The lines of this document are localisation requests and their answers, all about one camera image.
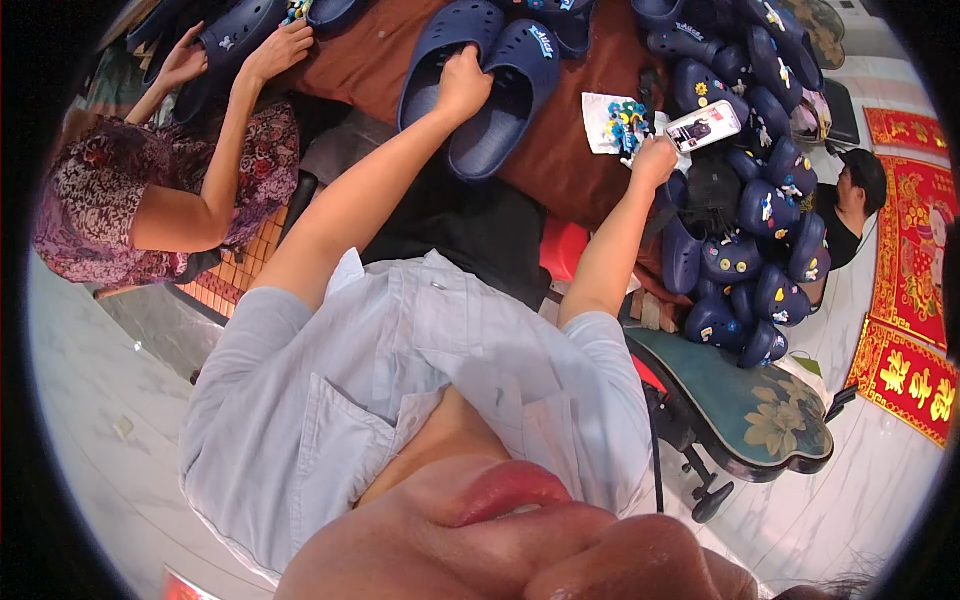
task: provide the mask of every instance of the floral blouse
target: floral blouse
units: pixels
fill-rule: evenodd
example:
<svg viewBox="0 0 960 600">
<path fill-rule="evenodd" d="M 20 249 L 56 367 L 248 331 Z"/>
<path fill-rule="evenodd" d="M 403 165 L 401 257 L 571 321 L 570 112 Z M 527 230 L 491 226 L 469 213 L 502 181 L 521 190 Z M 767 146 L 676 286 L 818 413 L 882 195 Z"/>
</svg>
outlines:
<svg viewBox="0 0 960 600">
<path fill-rule="evenodd" d="M 147 185 L 200 194 L 216 137 L 103 116 L 57 156 L 41 192 L 34 248 L 54 273 L 108 289 L 173 281 L 189 254 L 137 250 L 128 232 Z M 242 247 L 297 188 L 300 139 L 286 102 L 247 127 L 233 222 L 225 246 Z"/>
</svg>

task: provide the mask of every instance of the red banner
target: red banner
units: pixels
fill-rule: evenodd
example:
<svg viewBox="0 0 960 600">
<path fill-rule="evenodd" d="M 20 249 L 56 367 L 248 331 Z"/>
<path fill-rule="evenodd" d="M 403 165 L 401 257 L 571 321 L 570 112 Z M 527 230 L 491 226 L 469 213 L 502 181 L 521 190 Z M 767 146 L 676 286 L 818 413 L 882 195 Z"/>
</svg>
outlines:
<svg viewBox="0 0 960 600">
<path fill-rule="evenodd" d="M 887 205 L 877 217 L 870 315 L 946 348 L 943 261 L 947 224 L 958 212 L 953 176 L 911 158 L 880 160 L 887 174 Z"/>
<path fill-rule="evenodd" d="M 947 444 L 957 370 L 927 346 L 867 317 L 847 386 L 927 436 Z"/>
<path fill-rule="evenodd" d="M 947 138 L 936 119 L 886 108 L 863 110 L 867 114 L 867 127 L 870 128 L 870 137 L 875 146 L 903 146 L 950 157 Z"/>
</svg>

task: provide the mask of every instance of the cap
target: cap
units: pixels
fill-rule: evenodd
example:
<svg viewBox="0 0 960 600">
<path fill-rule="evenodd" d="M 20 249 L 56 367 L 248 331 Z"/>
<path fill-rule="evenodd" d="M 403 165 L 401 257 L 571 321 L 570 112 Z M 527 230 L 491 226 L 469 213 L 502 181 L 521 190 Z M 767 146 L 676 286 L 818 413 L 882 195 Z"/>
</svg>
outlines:
<svg viewBox="0 0 960 600">
<path fill-rule="evenodd" d="M 867 214 L 872 215 L 887 204 L 887 175 L 883 163 L 872 152 L 854 148 L 840 155 L 850 169 L 853 185 L 867 194 Z"/>
</svg>

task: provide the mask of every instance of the light blue shirt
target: light blue shirt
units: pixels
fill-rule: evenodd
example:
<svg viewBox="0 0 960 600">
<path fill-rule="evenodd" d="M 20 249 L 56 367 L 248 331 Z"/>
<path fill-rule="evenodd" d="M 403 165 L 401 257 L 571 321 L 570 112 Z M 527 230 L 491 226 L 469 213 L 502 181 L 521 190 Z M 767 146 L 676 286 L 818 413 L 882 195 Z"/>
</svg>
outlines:
<svg viewBox="0 0 960 600">
<path fill-rule="evenodd" d="M 437 252 L 369 265 L 316 314 L 279 289 L 244 296 L 180 435 L 183 493 L 276 584 L 450 383 L 511 456 L 548 468 L 574 499 L 619 516 L 639 499 L 650 421 L 616 319 L 557 329 Z"/>
</svg>

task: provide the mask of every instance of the lips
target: lips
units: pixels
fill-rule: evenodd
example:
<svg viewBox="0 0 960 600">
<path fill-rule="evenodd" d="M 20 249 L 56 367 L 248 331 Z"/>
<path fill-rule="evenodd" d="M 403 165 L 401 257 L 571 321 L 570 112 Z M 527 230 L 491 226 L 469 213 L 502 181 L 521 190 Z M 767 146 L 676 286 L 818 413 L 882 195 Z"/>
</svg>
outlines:
<svg viewBox="0 0 960 600">
<path fill-rule="evenodd" d="M 529 505 L 546 508 L 572 501 L 564 483 L 547 469 L 526 461 L 507 461 L 470 485 L 464 510 L 453 527 L 492 520 Z"/>
</svg>

